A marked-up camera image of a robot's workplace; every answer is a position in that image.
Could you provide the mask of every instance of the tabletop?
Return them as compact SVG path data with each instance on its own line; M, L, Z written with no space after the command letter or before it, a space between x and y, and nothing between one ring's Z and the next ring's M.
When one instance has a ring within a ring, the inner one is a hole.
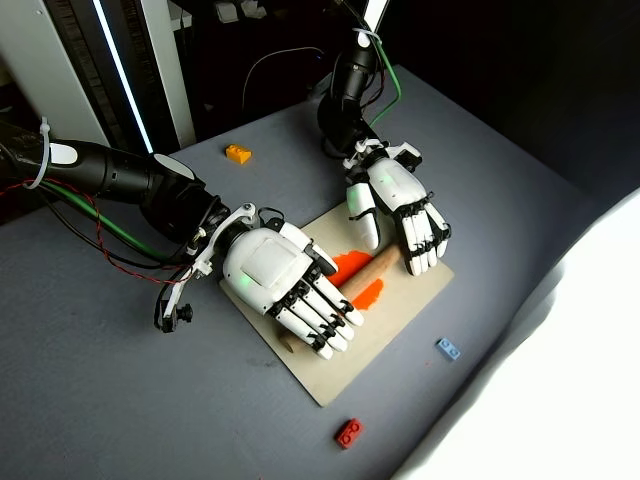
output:
M36 211L0 228L1 478L392 474L575 236L585 202L435 89L397 74L403 100L376 131L422 152L416 176L452 225L447 288L320 408L215 275L185 289L194 322L163 335L151 321L157 285L118 272ZM232 209L250 201L304 225L345 196L340 162L321 153L316 109L306 102L174 156ZM225 158L231 143L253 151L248 163ZM135 208L101 205L168 250ZM434 348L443 336L461 350L456 362ZM341 451L333 436L352 417L366 430Z

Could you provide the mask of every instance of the robotic arm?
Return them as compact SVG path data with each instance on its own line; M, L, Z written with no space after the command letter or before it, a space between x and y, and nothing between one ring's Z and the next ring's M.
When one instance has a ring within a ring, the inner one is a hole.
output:
M0 177L35 177L42 149L39 136L0 124ZM224 257L225 280L244 302L274 317L322 358L346 350L352 325L362 325L362 315L326 278L337 271L336 264L281 214L264 221L250 203L231 213L191 169L165 155L143 158L92 143L56 141L50 158L46 178L139 204L158 231L187 245L187 254L195 257L161 302L156 326L163 332L174 331L179 318L190 320L190 306L177 308L180 296L188 281L213 271L215 255Z
M372 250L379 244L379 207L394 220L407 270L420 275L444 255L451 227L431 203L433 194L412 175L422 162L420 152L406 142L390 147L362 118L362 94L380 63L380 45L369 25L377 28L387 0L369 0L364 19L342 3L361 28L354 29L352 45L340 55L331 87L318 107L318 124L345 157L349 220L364 244Z

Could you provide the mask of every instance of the white robotic hand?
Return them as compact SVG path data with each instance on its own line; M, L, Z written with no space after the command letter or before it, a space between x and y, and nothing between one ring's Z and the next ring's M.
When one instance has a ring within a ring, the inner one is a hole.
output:
M282 217L252 229L254 217L252 204L236 210L213 232L192 269L199 276L208 275L214 251L226 255L224 279L247 305L271 315L322 358L330 359L334 350L345 351L354 337L352 325L362 325L364 318L327 280L325 275L336 273L337 265ZM166 318L174 314L191 275L185 273L185 281L173 287L163 309Z
M433 194L411 174L421 162L420 152L408 143L385 148L377 139L357 143L356 152L345 160L349 220L373 250L380 242L380 207L394 220L409 273L426 272L444 255L451 227L431 203Z

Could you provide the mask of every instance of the rolling pin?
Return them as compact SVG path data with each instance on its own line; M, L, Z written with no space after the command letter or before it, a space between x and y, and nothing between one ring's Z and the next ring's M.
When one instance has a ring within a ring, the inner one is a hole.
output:
M353 302L369 285L371 285L378 277L382 276L387 269L396 263L402 253L400 247L396 243L390 244L378 255L362 267L353 277L344 282L340 287L340 291L347 300ZM280 336L280 343L285 346L291 353L296 353L302 348L309 346L296 337L290 331L284 332Z

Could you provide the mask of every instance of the zip tie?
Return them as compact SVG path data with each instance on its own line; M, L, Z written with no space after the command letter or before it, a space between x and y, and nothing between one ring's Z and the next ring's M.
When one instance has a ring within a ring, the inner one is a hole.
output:
M40 171L38 172L38 176L31 183L31 185L24 185L24 188L27 190L33 190L44 178L44 174L47 171L47 167L49 166L49 131L51 127L47 123L47 117L42 117L42 123L40 124L40 134L44 137L44 148L42 151L42 163L40 164Z
M371 30L365 30L364 28L357 28L357 27L353 27L351 30L353 30L354 32L358 32L358 33L364 33L365 35L368 35L369 37L373 37L378 41L378 43L382 44L382 39L380 38L380 35L378 35L375 32L372 32Z

